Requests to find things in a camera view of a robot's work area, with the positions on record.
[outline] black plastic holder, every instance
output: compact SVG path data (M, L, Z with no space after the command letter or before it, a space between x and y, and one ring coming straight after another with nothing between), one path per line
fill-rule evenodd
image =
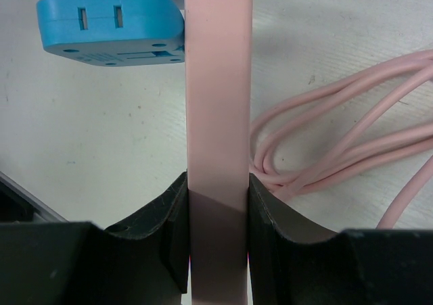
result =
M183 173L106 230L89 222L0 225L0 304L180 305L189 268L187 194ZM253 175L248 224L254 305L433 304L431 231L336 234Z

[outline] coiled pink cable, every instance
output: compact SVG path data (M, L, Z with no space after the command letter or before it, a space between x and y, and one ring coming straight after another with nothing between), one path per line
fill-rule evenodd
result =
M295 129L391 78L408 73L414 74L371 108L316 164L299 171L285 173L276 171L273 165L275 149ZM275 196L288 201L296 195L335 185L370 168L433 149L433 122L352 146L382 114L431 78L433 78L433 50L419 51L383 62L335 83L282 101L253 121L250 132L252 137L255 137L268 121L281 113L323 99L320 104L271 133L257 146L250 164L251 172ZM395 197L380 220L378 228L393 228L405 208L431 177L433 177L433 156Z

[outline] pink plastic strap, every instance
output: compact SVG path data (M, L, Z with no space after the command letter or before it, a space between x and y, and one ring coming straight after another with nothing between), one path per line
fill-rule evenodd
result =
M246 304L252 0L185 0L194 305Z

